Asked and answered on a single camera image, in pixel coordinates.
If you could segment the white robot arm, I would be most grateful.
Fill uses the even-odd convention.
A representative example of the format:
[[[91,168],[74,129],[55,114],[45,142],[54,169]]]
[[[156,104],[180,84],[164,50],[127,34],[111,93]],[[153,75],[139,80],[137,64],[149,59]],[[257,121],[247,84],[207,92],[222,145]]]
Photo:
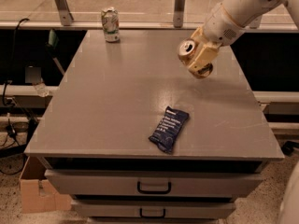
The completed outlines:
[[[258,17],[283,4],[299,27],[299,0],[223,0],[191,36],[195,51],[186,66],[195,77],[208,76],[220,47],[232,45]]]

